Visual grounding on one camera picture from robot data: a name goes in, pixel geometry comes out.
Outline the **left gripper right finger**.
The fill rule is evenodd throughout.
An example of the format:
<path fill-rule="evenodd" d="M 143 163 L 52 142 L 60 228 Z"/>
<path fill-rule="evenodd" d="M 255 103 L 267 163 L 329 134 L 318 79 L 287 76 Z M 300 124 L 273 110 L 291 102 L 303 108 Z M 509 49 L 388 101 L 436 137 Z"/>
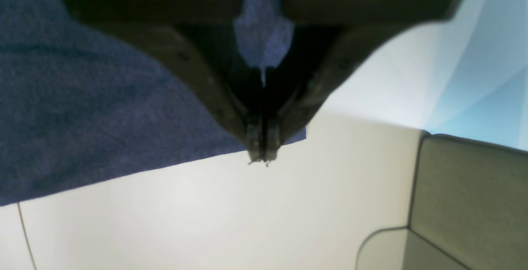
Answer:
<path fill-rule="evenodd" d="M 377 49 L 408 29 L 451 19 L 462 0 L 281 0 L 289 50 L 266 69 L 265 161 L 313 119 Z"/>

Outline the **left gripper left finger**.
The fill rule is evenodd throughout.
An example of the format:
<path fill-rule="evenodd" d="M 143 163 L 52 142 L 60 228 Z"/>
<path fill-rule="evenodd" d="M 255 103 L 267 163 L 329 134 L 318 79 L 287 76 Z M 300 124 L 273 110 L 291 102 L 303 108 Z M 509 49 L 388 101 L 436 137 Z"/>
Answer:
<path fill-rule="evenodd" d="M 262 75 L 238 50 L 243 0 L 62 0 L 77 22 L 133 46 L 184 82 L 215 121 L 264 161 Z"/>

